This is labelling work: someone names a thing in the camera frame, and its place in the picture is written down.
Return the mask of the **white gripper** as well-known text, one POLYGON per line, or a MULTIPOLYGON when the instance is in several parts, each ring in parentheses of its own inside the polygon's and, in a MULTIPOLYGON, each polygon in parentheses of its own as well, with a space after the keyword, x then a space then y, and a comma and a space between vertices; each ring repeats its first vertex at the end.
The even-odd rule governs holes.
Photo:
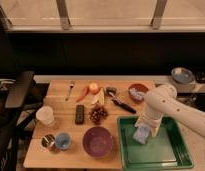
POLYGON ((160 124, 161 124, 161 119, 153 119, 149 116, 147 116, 145 113, 142 113, 136 123, 135 126, 139 127, 141 124, 146 124, 150 127, 151 135, 153 137, 157 136, 160 124))

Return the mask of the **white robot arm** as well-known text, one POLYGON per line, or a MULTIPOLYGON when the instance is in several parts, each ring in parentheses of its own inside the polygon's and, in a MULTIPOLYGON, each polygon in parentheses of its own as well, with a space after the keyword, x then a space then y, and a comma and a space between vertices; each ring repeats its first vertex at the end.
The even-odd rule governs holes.
POLYGON ((205 112, 180 103, 176 96, 176 88, 169 83, 149 90, 144 96, 144 112, 139 116, 135 126, 148 125, 152 136, 155 137, 162 117, 167 114, 205 138, 205 112))

